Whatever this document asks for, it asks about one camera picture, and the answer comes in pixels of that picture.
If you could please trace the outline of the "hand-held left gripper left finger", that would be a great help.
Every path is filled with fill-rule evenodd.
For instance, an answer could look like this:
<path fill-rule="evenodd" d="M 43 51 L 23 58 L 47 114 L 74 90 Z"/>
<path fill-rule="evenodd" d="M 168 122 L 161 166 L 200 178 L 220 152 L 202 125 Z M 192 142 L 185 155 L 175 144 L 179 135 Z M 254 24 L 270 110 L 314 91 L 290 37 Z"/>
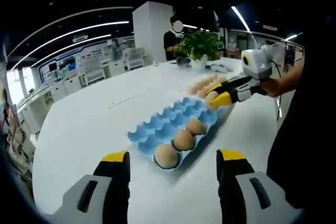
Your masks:
<path fill-rule="evenodd" d="M 84 175 L 62 197 L 62 205 L 46 214 L 48 223 L 128 223 L 130 153 L 111 153 L 93 174 Z"/>

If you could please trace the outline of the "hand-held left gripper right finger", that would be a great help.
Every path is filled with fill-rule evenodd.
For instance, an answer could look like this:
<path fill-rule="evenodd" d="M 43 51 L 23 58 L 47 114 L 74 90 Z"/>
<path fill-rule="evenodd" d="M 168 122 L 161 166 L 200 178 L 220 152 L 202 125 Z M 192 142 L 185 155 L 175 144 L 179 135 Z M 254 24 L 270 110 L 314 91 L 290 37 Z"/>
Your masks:
<path fill-rule="evenodd" d="M 301 215 L 284 190 L 238 151 L 216 151 L 216 175 L 222 223 L 296 223 Z"/>

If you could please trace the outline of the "person's right hand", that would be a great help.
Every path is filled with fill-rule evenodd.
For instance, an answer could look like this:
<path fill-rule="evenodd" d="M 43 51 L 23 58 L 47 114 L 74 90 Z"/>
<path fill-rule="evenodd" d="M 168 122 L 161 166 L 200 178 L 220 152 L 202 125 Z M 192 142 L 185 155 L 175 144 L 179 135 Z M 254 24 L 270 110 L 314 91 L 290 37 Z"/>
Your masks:
<path fill-rule="evenodd" d="M 265 79 L 261 83 L 261 88 L 267 93 L 268 96 L 272 98 L 276 98 L 286 92 L 284 82 L 281 78 L 273 79 L 268 78 Z"/>

